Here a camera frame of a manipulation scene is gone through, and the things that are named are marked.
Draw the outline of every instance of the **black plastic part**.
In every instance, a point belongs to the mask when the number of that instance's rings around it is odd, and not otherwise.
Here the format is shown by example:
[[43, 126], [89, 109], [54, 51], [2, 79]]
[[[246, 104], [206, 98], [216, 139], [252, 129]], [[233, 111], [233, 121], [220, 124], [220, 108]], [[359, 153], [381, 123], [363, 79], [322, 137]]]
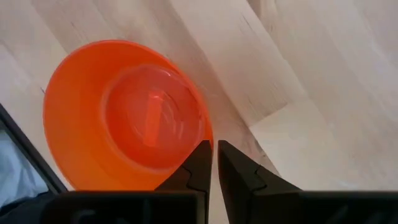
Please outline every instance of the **black plastic part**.
[[231, 224], [398, 223], [397, 192], [307, 192], [218, 143], [219, 173]]
[[46, 204], [40, 223], [200, 223], [201, 195], [186, 192], [69, 192]]
[[51, 167], [46, 163], [40, 153], [28, 140], [22, 130], [10, 117], [6, 109], [0, 104], [0, 128], [12, 139], [14, 144], [21, 150], [23, 155], [36, 169], [39, 175], [43, 178], [49, 190], [54, 194], [67, 192], [67, 188], [62, 184], [61, 180], [53, 172]]
[[204, 217], [198, 223], [208, 223], [213, 150], [209, 141], [202, 141], [185, 162], [156, 190], [195, 191]]

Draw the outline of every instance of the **wooden floor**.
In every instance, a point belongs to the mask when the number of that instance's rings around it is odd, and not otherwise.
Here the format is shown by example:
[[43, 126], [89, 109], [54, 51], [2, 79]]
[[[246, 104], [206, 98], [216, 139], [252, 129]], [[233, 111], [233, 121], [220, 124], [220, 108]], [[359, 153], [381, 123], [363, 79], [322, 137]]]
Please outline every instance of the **wooden floor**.
[[[79, 46], [131, 40], [189, 75], [216, 139], [298, 187], [397, 190], [397, 9], [395, 0], [2, 0], [0, 103], [67, 184], [42, 126], [47, 83]], [[224, 223], [215, 166], [210, 223]]]

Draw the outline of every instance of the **orange bowl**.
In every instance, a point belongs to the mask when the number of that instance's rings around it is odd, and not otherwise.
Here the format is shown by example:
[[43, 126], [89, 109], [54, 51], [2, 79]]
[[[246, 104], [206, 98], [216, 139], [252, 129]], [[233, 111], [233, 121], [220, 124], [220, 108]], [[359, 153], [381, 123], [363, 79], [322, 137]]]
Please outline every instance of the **orange bowl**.
[[44, 128], [77, 190], [154, 190], [202, 140], [213, 143], [194, 84], [157, 52], [123, 40], [88, 44], [58, 66]]

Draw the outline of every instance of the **light wood surface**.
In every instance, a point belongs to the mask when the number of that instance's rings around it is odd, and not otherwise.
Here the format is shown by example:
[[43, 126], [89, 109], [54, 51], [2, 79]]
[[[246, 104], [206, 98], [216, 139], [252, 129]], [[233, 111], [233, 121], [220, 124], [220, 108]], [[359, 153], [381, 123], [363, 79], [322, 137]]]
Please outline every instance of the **light wood surface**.
[[[0, 103], [62, 177], [41, 118], [53, 70], [83, 44], [131, 40], [195, 82], [216, 139], [298, 187], [398, 189], [397, 9], [395, 0], [3, 0]], [[226, 221], [216, 163], [210, 221]]]

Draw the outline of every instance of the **plastic bowl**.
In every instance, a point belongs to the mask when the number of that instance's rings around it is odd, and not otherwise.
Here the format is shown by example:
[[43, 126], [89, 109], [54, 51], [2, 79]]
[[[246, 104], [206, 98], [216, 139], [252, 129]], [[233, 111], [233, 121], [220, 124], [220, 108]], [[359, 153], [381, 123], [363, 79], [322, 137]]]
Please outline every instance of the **plastic bowl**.
[[77, 190], [154, 190], [202, 140], [213, 143], [206, 106], [187, 76], [123, 40], [88, 44], [58, 66], [44, 127]]

